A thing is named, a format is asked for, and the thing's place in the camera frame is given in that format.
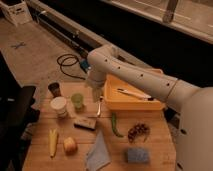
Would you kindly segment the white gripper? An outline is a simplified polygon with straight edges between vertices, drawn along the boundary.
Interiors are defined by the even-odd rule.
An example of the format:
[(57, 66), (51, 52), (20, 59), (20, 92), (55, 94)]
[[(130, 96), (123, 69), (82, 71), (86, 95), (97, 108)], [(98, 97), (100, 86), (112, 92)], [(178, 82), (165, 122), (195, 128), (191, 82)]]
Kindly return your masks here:
[(96, 80), (91, 75), (88, 75), (85, 84), (87, 87), (91, 88), (93, 101), (98, 102), (100, 100), (100, 97), (103, 95), (105, 79)]

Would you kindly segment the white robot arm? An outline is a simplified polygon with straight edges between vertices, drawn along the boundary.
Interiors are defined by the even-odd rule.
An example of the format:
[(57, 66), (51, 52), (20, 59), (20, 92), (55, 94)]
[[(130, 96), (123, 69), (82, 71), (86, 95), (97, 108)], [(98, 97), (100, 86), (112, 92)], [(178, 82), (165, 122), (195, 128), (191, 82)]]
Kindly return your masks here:
[(180, 114), (176, 171), (213, 171), (213, 87), (200, 88), (181, 79), (117, 59), (113, 45), (89, 52), (87, 84), (102, 87), (113, 74)]

